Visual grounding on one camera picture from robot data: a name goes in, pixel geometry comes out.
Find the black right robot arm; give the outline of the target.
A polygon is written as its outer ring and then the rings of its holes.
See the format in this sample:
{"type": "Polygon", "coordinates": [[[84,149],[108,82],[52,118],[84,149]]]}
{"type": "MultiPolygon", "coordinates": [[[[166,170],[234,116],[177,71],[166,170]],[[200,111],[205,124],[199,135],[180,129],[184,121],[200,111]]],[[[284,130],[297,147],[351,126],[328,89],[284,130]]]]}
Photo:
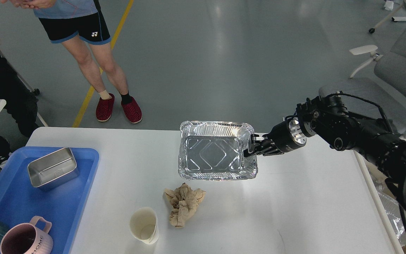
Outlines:
{"type": "Polygon", "coordinates": [[[337,92],[299,103],[295,113],[271,132],[252,134],[243,156],[282,155],[305,146],[306,137],[319,135],[330,148],[356,151],[374,164],[406,211],[406,140],[393,132],[380,106],[381,118],[373,119],[348,111],[340,98],[343,95],[337,92]]]}

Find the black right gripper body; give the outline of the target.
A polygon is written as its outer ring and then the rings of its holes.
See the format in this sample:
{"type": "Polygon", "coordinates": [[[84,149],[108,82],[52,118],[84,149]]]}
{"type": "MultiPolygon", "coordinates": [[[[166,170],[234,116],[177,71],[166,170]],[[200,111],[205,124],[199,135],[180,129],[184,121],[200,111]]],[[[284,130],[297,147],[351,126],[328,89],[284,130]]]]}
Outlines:
{"type": "Polygon", "coordinates": [[[263,137],[266,142],[264,156],[282,155],[305,146],[307,141],[307,137],[300,129],[299,121],[295,118],[277,124],[263,137]]]}

